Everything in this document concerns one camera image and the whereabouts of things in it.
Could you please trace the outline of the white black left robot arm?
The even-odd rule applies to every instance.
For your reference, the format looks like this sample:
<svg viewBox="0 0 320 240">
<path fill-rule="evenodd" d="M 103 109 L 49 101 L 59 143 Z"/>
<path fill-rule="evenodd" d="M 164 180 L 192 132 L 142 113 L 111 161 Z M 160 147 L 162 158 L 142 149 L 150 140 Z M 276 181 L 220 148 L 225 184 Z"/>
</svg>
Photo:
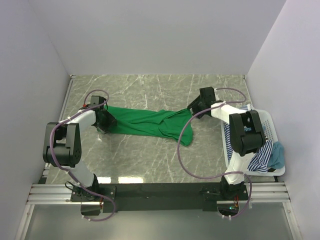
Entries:
<svg viewBox="0 0 320 240">
<path fill-rule="evenodd" d="M 82 188 L 82 195 L 88 201 L 100 195 L 98 179 L 82 161 L 81 133 L 94 127 L 102 134 L 109 133 L 117 125 L 116 118 L 108 111 L 107 99 L 93 95 L 88 104 L 78 112 L 60 122 L 46 125 L 42 157 L 68 174 Z"/>
</svg>

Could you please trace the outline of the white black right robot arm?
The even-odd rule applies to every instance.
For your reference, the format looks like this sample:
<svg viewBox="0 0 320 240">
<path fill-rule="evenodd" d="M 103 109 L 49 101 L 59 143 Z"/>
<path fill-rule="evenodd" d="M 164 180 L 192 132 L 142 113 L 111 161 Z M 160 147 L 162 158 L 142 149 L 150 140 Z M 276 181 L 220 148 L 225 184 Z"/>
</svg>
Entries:
<svg viewBox="0 0 320 240">
<path fill-rule="evenodd" d="M 219 119 L 229 126 L 229 142 L 232 156 L 221 177 L 219 193 L 230 200 L 240 191 L 250 161 L 266 143 L 266 137 L 259 113 L 256 110 L 242 110 L 225 101 L 217 100 L 213 87 L 199 89 L 199 96 L 188 106 L 192 115 L 200 119 L 203 115 Z"/>
</svg>

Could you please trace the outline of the green tank top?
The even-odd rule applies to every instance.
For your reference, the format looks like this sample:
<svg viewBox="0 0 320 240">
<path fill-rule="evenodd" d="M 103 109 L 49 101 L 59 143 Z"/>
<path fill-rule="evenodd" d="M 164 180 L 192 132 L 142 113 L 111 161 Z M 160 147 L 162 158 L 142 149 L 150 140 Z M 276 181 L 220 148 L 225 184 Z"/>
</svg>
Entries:
<svg viewBox="0 0 320 240">
<path fill-rule="evenodd" d="M 108 106 L 105 109 L 117 120 L 116 125 L 109 129 L 112 134 L 150 136 L 175 141 L 179 140 L 183 127 L 192 117 L 188 108 L 152 111 Z"/>
</svg>

